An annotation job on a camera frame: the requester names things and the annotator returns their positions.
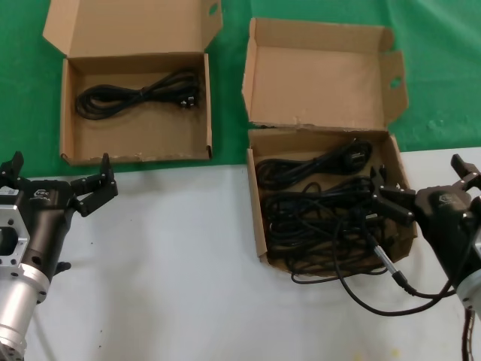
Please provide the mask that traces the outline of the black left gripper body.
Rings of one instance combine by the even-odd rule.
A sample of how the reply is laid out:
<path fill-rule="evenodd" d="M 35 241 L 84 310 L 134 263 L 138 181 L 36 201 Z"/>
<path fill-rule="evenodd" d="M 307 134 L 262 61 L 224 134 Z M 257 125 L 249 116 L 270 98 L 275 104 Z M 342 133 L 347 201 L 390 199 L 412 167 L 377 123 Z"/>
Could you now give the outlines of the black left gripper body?
<path fill-rule="evenodd" d="M 74 192 L 64 180 L 17 179 L 20 212 L 29 234 L 22 263 L 49 280 L 56 273 L 62 246 L 74 214 Z"/>

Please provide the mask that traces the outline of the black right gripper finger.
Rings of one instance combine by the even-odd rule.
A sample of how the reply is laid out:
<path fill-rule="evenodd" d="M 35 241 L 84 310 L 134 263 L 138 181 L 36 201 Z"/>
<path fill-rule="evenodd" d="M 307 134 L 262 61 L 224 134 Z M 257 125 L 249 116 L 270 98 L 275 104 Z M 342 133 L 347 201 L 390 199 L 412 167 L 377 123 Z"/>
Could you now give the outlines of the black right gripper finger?
<path fill-rule="evenodd" d="M 409 226 L 413 213 L 416 191 L 386 185 L 387 171 L 384 165 L 371 168 L 371 199 L 376 213 L 402 226 Z"/>
<path fill-rule="evenodd" d="M 465 162 L 459 154 L 454 154 L 450 162 L 459 181 L 452 185 L 452 192 L 457 196 L 467 195 L 471 188 L 480 190 L 480 170 L 472 163 Z"/>

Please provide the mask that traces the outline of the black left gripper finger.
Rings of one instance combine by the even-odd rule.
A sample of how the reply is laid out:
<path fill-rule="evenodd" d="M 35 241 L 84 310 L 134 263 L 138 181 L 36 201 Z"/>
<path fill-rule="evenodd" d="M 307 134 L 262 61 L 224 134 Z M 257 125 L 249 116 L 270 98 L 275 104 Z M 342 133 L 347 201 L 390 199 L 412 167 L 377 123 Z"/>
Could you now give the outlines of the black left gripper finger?
<path fill-rule="evenodd" d="M 98 174 L 73 180 L 70 185 L 75 195 L 73 207 L 82 217 L 89 216 L 118 196 L 114 172 L 107 153 L 102 157 Z"/>
<path fill-rule="evenodd" d="M 24 158 L 21 152 L 16 152 L 11 160 L 1 164 L 1 187 L 17 188 L 23 164 Z"/>

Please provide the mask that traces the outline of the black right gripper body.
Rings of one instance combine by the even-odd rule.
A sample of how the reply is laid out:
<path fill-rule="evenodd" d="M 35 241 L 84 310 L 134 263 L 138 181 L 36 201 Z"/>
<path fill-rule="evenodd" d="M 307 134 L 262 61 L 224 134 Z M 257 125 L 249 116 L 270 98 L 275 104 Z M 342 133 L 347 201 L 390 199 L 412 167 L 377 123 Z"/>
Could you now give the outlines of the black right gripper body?
<path fill-rule="evenodd" d="M 454 288 L 480 270 L 480 257 L 473 248 L 480 213 L 470 206 L 471 200 L 458 187 L 441 186 L 418 191 L 414 202 L 422 235 Z"/>

